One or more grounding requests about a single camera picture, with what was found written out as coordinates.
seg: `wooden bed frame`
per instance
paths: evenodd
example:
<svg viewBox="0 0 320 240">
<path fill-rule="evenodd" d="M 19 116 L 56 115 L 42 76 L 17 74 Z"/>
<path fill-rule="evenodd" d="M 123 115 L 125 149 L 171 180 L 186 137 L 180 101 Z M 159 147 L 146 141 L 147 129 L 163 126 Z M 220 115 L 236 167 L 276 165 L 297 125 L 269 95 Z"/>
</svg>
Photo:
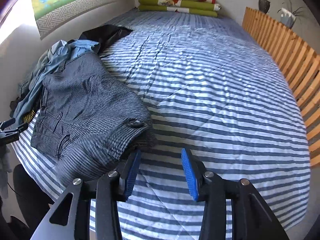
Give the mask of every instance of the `wooden bed frame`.
<svg viewBox="0 0 320 240">
<path fill-rule="evenodd" d="M 242 27 L 265 49 L 288 82 L 307 128 L 310 165 L 320 163 L 320 55 L 282 23 L 246 8 Z"/>
</svg>

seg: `dark vase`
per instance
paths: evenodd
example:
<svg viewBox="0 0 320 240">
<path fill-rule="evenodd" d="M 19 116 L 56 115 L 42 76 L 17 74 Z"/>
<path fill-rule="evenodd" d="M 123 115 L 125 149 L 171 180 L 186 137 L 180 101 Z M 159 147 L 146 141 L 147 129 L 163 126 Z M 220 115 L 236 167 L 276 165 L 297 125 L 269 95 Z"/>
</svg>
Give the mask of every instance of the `dark vase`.
<svg viewBox="0 0 320 240">
<path fill-rule="evenodd" d="M 270 8 L 270 2 L 268 0 L 259 0 L 259 10 L 267 13 Z"/>
</svg>

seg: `potted plant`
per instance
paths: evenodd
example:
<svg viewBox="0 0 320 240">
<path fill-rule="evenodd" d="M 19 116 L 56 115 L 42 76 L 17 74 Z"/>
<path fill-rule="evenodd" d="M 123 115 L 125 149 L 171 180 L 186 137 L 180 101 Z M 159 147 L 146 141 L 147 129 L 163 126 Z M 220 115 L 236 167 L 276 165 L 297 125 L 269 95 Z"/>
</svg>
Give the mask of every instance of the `potted plant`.
<svg viewBox="0 0 320 240">
<path fill-rule="evenodd" d="M 281 8 L 278 12 L 281 11 L 281 19 L 280 22 L 282 22 L 284 25 L 286 25 L 288 28 L 292 28 L 297 17 L 303 17 L 303 10 L 301 10 L 303 7 L 299 7 L 295 11 L 292 10 L 292 3 L 290 2 L 290 10 Z"/>
</svg>

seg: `light blue shirt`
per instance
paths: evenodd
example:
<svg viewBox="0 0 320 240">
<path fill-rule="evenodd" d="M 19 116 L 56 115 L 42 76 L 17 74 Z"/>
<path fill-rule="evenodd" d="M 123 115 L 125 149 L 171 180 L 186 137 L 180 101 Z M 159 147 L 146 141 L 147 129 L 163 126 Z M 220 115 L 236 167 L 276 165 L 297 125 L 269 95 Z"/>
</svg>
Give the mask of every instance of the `light blue shirt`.
<svg viewBox="0 0 320 240">
<path fill-rule="evenodd" d="M 23 116 L 30 112 L 33 104 L 42 91 L 42 81 L 46 75 L 54 73 L 59 64 L 65 60 L 72 60 L 86 52 L 98 52 L 100 44 L 96 41 L 77 40 L 68 44 L 66 41 L 58 41 L 39 58 L 33 71 L 28 75 L 23 85 L 28 85 L 29 93 L 18 103 L 13 117 L 16 119 L 14 126 L 22 124 Z"/>
</svg>

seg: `green folded blanket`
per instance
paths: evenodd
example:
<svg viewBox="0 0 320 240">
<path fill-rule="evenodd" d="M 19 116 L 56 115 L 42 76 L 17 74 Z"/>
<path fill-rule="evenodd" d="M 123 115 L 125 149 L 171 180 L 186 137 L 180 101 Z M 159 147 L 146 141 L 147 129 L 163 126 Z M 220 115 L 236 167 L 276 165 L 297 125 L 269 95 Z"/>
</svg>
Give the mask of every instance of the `green folded blanket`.
<svg viewBox="0 0 320 240">
<path fill-rule="evenodd" d="M 192 8 L 207 11 L 219 11 L 221 6 L 219 4 L 212 4 L 206 2 L 197 2 L 191 0 L 139 0 L 142 5 L 159 5 L 159 6 L 172 6 Z"/>
<path fill-rule="evenodd" d="M 184 13 L 191 13 L 191 14 L 198 14 L 202 16 L 212 16 L 217 17 L 218 14 L 215 11 L 205 11 L 199 9 L 192 9 L 192 8 L 177 8 L 171 6 L 153 6 L 153 5 L 143 5 L 141 4 L 138 7 L 139 11 L 168 11 L 168 12 L 184 12 Z"/>
</svg>

